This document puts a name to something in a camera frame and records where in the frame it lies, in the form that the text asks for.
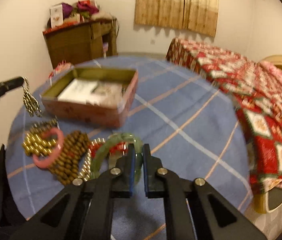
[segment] white wall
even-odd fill
[[[282,3],[280,0],[255,0],[251,38],[246,55],[259,61],[282,55]]]
[[[32,89],[44,82],[52,67],[42,30],[49,18],[48,8],[61,1],[76,0],[0,0],[0,81],[27,76]],[[182,36],[214,43],[253,60],[282,54],[282,4],[278,0],[219,0],[214,39],[187,31],[134,26],[135,0],[97,1],[120,22],[119,52],[165,54],[172,38]],[[21,104],[20,89],[1,99],[0,143],[6,142]]]
[[[46,80],[52,66],[42,31],[49,7],[61,1],[76,0],[0,0],[0,81],[26,76],[35,89]],[[21,105],[22,89],[0,100],[0,144]]]
[[[119,52],[166,53],[171,39],[181,36],[234,50],[252,60],[282,54],[282,4],[279,0],[219,0],[214,39],[194,32],[134,25],[135,0],[97,1],[119,20]],[[150,44],[151,39],[155,40],[154,45]]]

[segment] pillow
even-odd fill
[[[272,74],[276,80],[282,85],[282,70],[277,68],[269,61],[261,61],[260,65],[263,69],[265,69],[268,73]]]

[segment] open box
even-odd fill
[[[126,88],[122,100],[116,107],[58,101],[58,96],[74,80],[121,83]],[[77,119],[105,127],[121,127],[131,108],[137,90],[138,72],[135,69],[74,68],[41,94],[47,112],[61,118]]]

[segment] hanging chain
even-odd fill
[[[29,81],[26,77],[23,78],[26,82],[27,87],[23,87],[23,103],[28,111],[29,115],[33,117],[34,114],[38,117],[42,117],[42,111],[38,101],[29,92]]]

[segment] metal screw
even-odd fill
[[[83,183],[83,180],[81,178],[76,178],[72,182],[72,184],[75,186],[80,186],[82,183]]]
[[[165,175],[168,173],[168,170],[166,168],[159,168],[158,169],[158,174],[160,175]]]
[[[110,172],[113,175],[119,175],[121,173],[121,170],[119,168],[112,168]]]
[[[203,178],[197,178],[194,182],[198,186],[203,186],[205,184],[205,180]]]

